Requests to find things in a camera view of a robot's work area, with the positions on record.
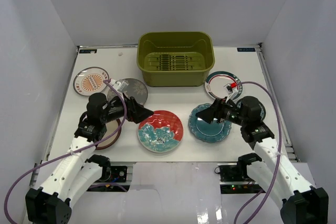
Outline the grey plate with deer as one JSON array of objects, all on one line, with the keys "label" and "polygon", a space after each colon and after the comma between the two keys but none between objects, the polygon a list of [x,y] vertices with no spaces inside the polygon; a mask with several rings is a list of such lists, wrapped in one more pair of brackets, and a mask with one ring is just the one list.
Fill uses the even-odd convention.
[{"label": "grey plate with deer", "polygon": [[148,89],[143,82],[138,79],[125,78],[129,85],[124,93],[118,93],[122,98],[134,97],[137,103],[144,105],[148,99]]}]

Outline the white plate orange sunburst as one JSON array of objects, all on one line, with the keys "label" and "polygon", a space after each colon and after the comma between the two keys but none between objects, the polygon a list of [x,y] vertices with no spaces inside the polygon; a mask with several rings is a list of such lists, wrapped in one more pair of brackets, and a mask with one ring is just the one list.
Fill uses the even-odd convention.
[{"label": "white plate orange sunburst", "polygon": [[89,97],[106,88],[105,80],[109,79],[106,70],[100,67],[89,67],[81,70],[74,78],[73,88],[78,95]]}]

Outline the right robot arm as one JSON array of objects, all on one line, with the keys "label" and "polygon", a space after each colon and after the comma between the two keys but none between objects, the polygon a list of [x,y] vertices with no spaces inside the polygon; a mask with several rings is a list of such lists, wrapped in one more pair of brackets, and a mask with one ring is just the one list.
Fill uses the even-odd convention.
[{"label": "right robot arm", "polygon": [[327,223],[329,196],[315,188],[294,167],[279,148],[281,144],[262,121],[256,97],[232,100],[217,99],[209,108],[196,114],[206,123],[228,121],[240,126],[241,135],[252,153],[239,157],[237,175],[247,182],[254,180],[280,210],[283,223]]}]

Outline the red and teal floral plate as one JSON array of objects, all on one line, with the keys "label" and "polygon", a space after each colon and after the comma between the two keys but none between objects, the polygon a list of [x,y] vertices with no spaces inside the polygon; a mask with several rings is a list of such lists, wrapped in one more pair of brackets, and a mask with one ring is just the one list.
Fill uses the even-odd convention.
[{"label": "red and teal floral plate", "polygon": [[154,114],[141,122],[138,127],[138,139],[149,151],[166,153],[179,146],[183,138],[183,124],[174,113],[156,110]]}]

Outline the teal scalloped plate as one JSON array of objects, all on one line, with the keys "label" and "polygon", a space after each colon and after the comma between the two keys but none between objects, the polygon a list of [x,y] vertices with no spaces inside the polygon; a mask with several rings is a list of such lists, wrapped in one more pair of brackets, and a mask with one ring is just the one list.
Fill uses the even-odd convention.
[{"label": "teal scalloped plate", "polygon": [[206,123],[196,116],[196,113],[210,107],[209,103],[200,104],[195,107],[188,120],[190,131],[195,137],[206,143],[217,143],[223,141],[230,134],[232,123],[224,121],[217,123],[216,119],[211,124]]}]

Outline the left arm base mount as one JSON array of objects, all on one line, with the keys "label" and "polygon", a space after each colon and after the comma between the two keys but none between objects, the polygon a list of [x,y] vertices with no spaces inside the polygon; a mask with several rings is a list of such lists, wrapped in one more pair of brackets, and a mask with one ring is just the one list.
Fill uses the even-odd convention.
[{"label": "left arm base mount", "polygon": [[95,192],[127,192],[127,166],[111,166],[107,168],[100,179],[95,181],[87,191]]}]

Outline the white plate dark red rim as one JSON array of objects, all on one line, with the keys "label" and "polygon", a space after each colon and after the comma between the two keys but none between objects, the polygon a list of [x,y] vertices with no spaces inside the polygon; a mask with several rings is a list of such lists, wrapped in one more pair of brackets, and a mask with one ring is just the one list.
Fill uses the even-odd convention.
[{"label": "white plate dark red rim", "polygon": [[121,134],[121,130],[122,130],[122,128],[119,127],[120,124],[121,124],[120,119],[116,119],[116,120],[111,121],[111,122],[106,124],[107,131],[106,131],[105,135],[103,136],[103,138],[107,138],[109,135],[111,135],[116,130],[118,130],[118,131],[114,135],[112,135],[111,137],[106,139],[104,142],[97,145],[96,150],[99,151],[99,150],[106,149],[106,148],[112,146],[118,140],[118,138],[120,137],[120,134]]}]

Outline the white plate green red rim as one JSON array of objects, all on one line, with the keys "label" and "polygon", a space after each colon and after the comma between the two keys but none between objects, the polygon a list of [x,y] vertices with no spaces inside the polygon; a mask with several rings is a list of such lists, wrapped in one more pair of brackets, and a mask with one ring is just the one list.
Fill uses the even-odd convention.
[{"label": "white plate green red rim", "polygon": [[225,97],[224,86],[232,82],[240,84],[241,80],[233,73],[227,71],[215,71],[208,75],[205,80],[204,87],[208,95],[210,95],[212,98],[222,99]]}]

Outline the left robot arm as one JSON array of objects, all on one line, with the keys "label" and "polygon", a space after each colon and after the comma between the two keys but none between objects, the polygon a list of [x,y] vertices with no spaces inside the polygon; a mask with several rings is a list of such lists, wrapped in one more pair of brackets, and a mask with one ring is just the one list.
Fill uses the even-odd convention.
[{"label": "left robot arm", "polygon": [[96,143],[107,131],[106,124],[123,116],[138,124],[152,115],[153,111],[138,104],[134,97],[108,101],[103,93],[92,94],[67,154],[39,188],[30,189],[25,196],[29,221],[68,223],[81,195],[95,181],[110,178],[109,158],[94,154]]}]

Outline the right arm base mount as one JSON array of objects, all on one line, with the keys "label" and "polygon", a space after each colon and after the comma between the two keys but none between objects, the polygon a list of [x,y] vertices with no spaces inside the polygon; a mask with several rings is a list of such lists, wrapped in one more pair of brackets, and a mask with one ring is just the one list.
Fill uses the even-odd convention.
[{"label": "right arm base mount", "polygon": [[214,173],[219,176],[222,195],[263,192],[262,188],[254,180],[242,174],[236,163],[218,165],[214,169]]}]

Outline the small blue patterned plate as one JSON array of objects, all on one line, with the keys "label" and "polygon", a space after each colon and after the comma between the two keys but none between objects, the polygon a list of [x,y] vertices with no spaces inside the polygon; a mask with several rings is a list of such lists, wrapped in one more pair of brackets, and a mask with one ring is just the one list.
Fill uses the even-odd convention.
[{"label": "small blue patterned plate", "polygon": [[[242,100],[243,99],[239,99],[237,101],[236,105],[237,105],[238,108],[241,107]],[[266,109],[265,109],[265,106],[261,102],[259,102],[258,105],[260,107],[260,117],[261,117],[261,120],[263,121],[266,117]]]}]

